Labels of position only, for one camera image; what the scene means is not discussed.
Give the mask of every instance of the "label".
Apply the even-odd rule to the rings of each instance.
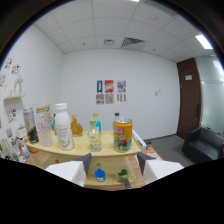
[[[71,127],[68,128],[65,125],[55,125],[60,148],[63,150],[70,150],[74,147]]]

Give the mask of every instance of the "gray floor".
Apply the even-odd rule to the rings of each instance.
[[[184,144],[184,140],[182,138],[176,135],[172,135],[169,137],[152,139],[150,141],[152,147],[163,158],[163,160],[178,162],[183,167],[195,164],[181,152],[182,146]]]

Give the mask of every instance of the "ceiling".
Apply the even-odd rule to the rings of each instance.
[[[76,0],[63,4],[35,22],[66,54],[89,49],[128,49],[173,62],[203,55],[199,31],[174,11],[150,0]],[[125,38],[137,39],[126,41]],[[104,44],[113,40],[114,44]]]

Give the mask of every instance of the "air vent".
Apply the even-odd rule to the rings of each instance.
[[[141,51],[148,42],[144,40],[137,40],[133,38],[125,38],[122,48]]]
[[[145,1],[145,4],[154,6],[155,8],[158,8],[158,9],[160,9],[161,11],[166,12],[166,13],[169,14],[170,16],[176,16],[176,15],[177,15],[177,13],[176,13],[175,11],[173,11],[172,9],[168,8],[168,7],[165,6],[165,5],[162,5],[162,4],[160,4],[160,3],[157,3],[157,2],[155,2],[155,1],[152,1],[152,0],[146,0],[146,1]]]
[[[104,45],[113,45],[114,40],[104,40]]]

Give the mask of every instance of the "can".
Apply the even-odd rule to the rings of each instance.
[[[24,109],[23,117],[25,121],[26,132],[30,143],[39,142],[38,133],[34,120],[33,108]]]
[[[131,149],[132,120],[119,118],[114,121],[114,150],[128,152]]]

